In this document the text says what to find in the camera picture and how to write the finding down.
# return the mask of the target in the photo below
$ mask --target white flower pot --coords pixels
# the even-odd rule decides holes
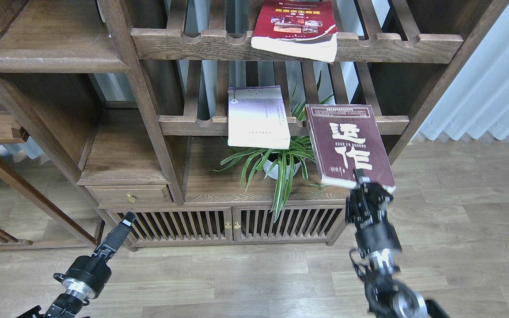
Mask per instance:
[[[268,173],[268,176],[271,177],[274,180],[278,179],[278,165],[275,165],[270,172],[268,170],[270,169],[270,166],[272,165],[272,161],[266,160],[264,165],[262,166],[262,169],[265,173]],[[301,163],[296,163],[294,165],[293,174],[296,175],[297,171],[301,167]],[[289,169],[286,169],[286,180],[288,180],[290,177]]]

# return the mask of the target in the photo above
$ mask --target maroon book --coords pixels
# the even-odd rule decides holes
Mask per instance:
[[[394,191],[394,175],[370,105],[311,104],[305,110],[321,183],[354,189],[353,169],[363,169],[371,182]]]

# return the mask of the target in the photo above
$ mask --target chinese characters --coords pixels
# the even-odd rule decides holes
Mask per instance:
[[[351,158],[355,161],[356,169],[372,170],[372,165],[369,163],[370,151],[355,149],[358,146],[366,147],[364,145],[366,138],[359,138],[358,133],[360,129],[357,125],[350,123],[329,123],[329,127],[331,128],[333,139],[351,141],[352,143],[349,151],[347,151],[347,145],[335,147],[335,152],[343,157],[345,168],[348,169],[349,167],[347,158]]]

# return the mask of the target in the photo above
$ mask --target red book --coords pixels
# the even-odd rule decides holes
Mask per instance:
[[[329,1],[264,0],[251,45],[269,52],[333,62],[337,32]]]
[[[309,136],[321,183],[354,189],[353,169],[395,190],[394,175],[370,105],[306,106]]]

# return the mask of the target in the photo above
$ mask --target slatted cabinet door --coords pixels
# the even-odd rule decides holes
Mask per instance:
[[[326,242],[332,245],[345,228],[341,205],[289,206],[279,215],[270,207],[233,208],[233,238],[238,243]]]
[[[202,211],[132,211],[137,216],[133,247],[229,244],[233,240],[230,208]],[[108,211],[121,221],[126,212]]]

